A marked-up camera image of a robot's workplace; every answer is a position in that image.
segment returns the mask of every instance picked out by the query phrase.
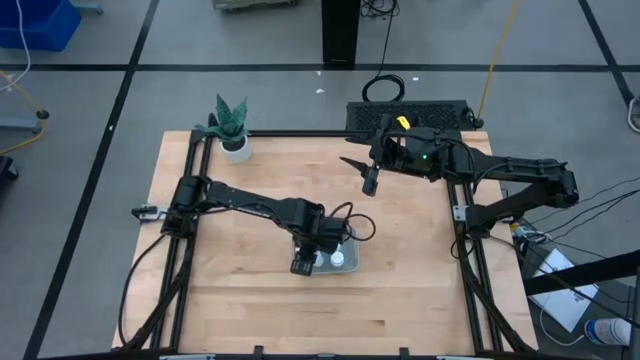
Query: blue bin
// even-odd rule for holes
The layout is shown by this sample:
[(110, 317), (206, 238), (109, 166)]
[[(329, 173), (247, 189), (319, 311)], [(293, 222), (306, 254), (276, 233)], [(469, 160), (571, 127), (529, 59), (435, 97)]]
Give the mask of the blue bin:
[[(80, 24), (69, 0), (20, 0), (24, 37), (30, 50), (61, 51)], [(0, 0), (0, 47), (23, 48), (15, 0)]]

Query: yellow cable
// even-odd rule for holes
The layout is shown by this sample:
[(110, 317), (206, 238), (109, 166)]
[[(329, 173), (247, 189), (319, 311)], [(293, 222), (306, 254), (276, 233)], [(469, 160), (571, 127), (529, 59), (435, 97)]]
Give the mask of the yellow cable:
[(493, 53), (493, 59), (491, 59), (491, 65), (489, 66), (489, 74), (487, 76), (487, 82), (484, 84), (484, 90), (482, 91), (482, 100), (480, 101), (480, 110), (478, 110), (478, 119), (482, 118), (484, 103), (487, 100), (487, 96), (489, 95), (489, 90), (491, 89), (491, 80), (493, 80), (493, 67), (498, 62), (498, 60), (500, 60), (502, 45), (504, 45), (504, 43), (507, 41), (507, 37), (509, 36), (509, 30), (511, 29), (511, 24), (513, 23), (513, 19), (516, 18), (516, 13), (518, 12), (519, 5), (520, 5), (520, 0), (513, 0), (511, 15), (509, 15), (507, 24), (505, 25), (504, 30), (502, 31), (502, 38), (500, 38), (498, 47), (496, 48), (496, 51)]
[[(0, 70), (0, 75), (2, 75), (2, 77), (5, 78), (5, 80), (7, 80), (7, 82), (9, 84), (11, 84), (11, 79), (9, 78), (9, 75), (7, 75), (7, 73), (5, 73), (4, 71)], [(11, 85), (12, 87), (16, 88), (16, 90), (18, 90), (24, 97), (25, 99), (27, 99), (27, 101), (29, 101), (29, 103), (31, 103), (31, 105), (36, 109), (36, 111), (44, 111), (44, 108), (40, 105), (40, 103), (33, 97), (31, 96), (25, 89), (23, 89), (20, 85), (18, 84), (13, 84)], [(23, 148), (31, 143), (34, 143), (38, 140), (40, 140), (40, 138), (42, 138), (42, 135), (44, 134), (44, 129), (47, 126), (47, 122), (42, 119), (42, 128), (40, 129), (40, 132), (36, 134), (36, 136), (27, 139), (17, 145), (14, 145), (10, 148), (4, 149), (4, 150), (0, 150), (0, 156), (1, 155), (5, 155), (11, 151), (14, 150), (18, 150), (20, 148)]]

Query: gray floor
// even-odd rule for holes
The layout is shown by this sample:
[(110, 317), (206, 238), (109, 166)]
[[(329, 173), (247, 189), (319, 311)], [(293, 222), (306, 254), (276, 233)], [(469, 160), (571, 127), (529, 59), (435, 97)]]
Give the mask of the gray floor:
[[(84, 16), (60, 54), (34, 52), (36, 63), (126, 64), (149, 0), (98, 1), (102, 17)], [(590, 1), (620, 64), (640, 64), (633, 0)], [(510, 2), (403, 0), (394, 19), (390, 63), (486, 64)], [(380, 59), (387, 22), (362, 19), (358, 62)], [(321, 62), (320, 0), (220, 14), (209, 0), (160, 0), (143, 64), (273, 64)], [(0, 64), (23, 63), (0, 49)], [(576, 1), (523, 1), (503, 50), (504, 64), (606, 64)], [(161, 135), (204, 123), (215, 94), (249, 101), (251, 129), (342, 129), (346, 103), (360, 100), (372, 72), (137, 72), (41, 356), (109, 349), (124, 277), (139, 226), (129, 214), (143, 203)], [(486, 74), (400, 72), (406, 100), (466, 99), (477, 109)], [(66, 239), (89, 169), (122, 81), (120, 72), (31, 72), (23, 86), (51, 111), (44, 139), (12, 156), (21, 177), (0, 201), (0, 357), (22, 356)], [(636, 94), (640, 74), (625, 78)], [(394, 85), (372, 89), (393, 97)], [(0, 93), (0, 115), (33, 116), (17, 92)], [(497, 73), (484, 119), (494, 152), (569, 161), (582, 194), (640, 176), (640, 138), (608, 73)], [(28, 134), (0, 133), (0, 148)], [(602, 195), (609, 199), (638, 184)], [(581, 208), (540, 223), (550, 229)], [(528, 215), (536, 219), (543, 211)], [(635, 250), (630, 198), (564, 241), (603, 256)], [(577, 263), (592, 255), (563, 249)]]

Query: yellow tag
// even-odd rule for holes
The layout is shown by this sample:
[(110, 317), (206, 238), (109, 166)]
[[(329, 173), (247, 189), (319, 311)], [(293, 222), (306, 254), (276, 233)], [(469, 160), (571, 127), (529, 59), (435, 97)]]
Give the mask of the yellow tag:
[(405, 130), (409, 130), (411, 129), (411, 125), (409, 125), (409, 120), (407, 120), (406, 117), (404, 116), (398, 116), (398, 118), (396, 119), (398, 120), (398, 122), (400, 123), (400, 125), (405, 129)]

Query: wooden table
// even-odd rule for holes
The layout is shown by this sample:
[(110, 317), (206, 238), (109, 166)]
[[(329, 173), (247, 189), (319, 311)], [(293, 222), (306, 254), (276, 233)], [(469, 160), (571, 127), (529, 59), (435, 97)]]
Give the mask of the wooden table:
[[(150, 203), (170, 203), (188, 138), (189, 132), (165, 133)], [(463, 133), (463, 138), (490, 153), (486, 133)], [(327, 210), (352, 201), (378, 229), (360, 244), (356, 272), (303, 277), (289, 273), (290, 235), (270, 221), (237, 212), (203, 217), (180, 352), (251, 353), (263, 345), (270, 354), (389, 355), (399, 347), (409, 347), (412, 355), (473, 353), (459, 263), (449, 254), (454, 232), (445, 181), (431, 184), (381, 172), (372, 198), (361, 192), (357, 171), (338, 159), (368, 162), (368, 147), (342, 138), (251, 138), (253, 155), (242, 165), (229, 164), (219, 145), (213, 146), (211, 178), (273, 198), (304, 197)], [(483, 204), (500, 197), (498, 182), (483, 181), (475, 199)], [(141, 227), (135, 258), (158, 237), (160, 225)], [(493, 234), (510, 236), (504, 224)], [(133, 276), (124, 321), (128, 337), (158, 300), (168, 243)], [(486, 240), (485, 254), (497, 306), (537, 347), (513, 249)], [(484, 314), (483, 339), (491, 348)], [(170, 310), (163, 344), (172, 317)]]

